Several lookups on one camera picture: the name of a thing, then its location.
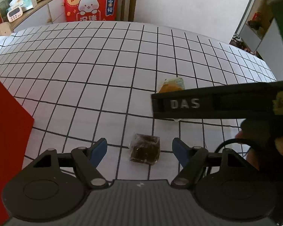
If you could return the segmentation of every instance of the red pillow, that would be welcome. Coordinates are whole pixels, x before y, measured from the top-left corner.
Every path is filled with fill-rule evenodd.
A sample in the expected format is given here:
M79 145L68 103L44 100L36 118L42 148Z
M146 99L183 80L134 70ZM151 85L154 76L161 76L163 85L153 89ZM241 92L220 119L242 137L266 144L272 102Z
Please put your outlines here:
M117 0L64 0L67 22L113 21L116 18Z

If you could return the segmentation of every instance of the white grid tablecloth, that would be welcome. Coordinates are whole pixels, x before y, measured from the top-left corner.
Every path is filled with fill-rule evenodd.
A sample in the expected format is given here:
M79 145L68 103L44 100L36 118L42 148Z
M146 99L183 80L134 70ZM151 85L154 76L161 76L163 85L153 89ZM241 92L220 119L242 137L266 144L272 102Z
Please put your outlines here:
M35 119L23 167L47 148L70 152L105 137L109 146L98 170L107 180L171 181L180 170L173 138L213 152L241 122L154 120L150 94L177 76L186 89L275 81L266 63L245 51L150 24L71 22L0 37L0 81ZM134 133L160 137L155 165L129 161Z

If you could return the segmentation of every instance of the gray ribbed panel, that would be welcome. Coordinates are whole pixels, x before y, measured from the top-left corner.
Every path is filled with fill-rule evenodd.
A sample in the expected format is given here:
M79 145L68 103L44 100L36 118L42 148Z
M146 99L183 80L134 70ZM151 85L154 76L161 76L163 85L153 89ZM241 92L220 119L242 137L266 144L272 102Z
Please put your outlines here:
M12 218L5 226L36 223ZM214 217L198 206L187 190L173 189L166 180L116 180L105 190L93 191L72 215L38 226L275 226L268 218L237 223Z

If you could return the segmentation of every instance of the screw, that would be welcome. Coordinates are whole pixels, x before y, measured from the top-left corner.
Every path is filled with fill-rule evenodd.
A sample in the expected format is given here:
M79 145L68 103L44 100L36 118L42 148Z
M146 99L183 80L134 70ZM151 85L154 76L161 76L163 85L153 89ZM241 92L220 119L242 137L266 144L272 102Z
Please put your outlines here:
M179 185L179 186L184 186L184 185L187 185L189 183L189 180L187 180L184 177L179 177L179 178L174 179L174 183L176 185Z
M91 180L91 184L94 186L102 186L106 183L106 180L103 178L94 178Z

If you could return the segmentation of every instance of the wooden shelf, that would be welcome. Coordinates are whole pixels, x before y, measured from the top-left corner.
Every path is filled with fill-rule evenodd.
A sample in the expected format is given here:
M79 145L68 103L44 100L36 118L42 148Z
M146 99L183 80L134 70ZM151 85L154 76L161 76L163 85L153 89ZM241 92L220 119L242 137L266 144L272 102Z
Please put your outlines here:
M32 15L35 11L39 10L41 7L46 5L47 3L51 2L52 0L42 0L38 2L37 6L33 9L27 10L23 13L23 15L16 19L13 22L10 22L12 29L15 29L19 24L21 24L25 19L27 19L30 15Z

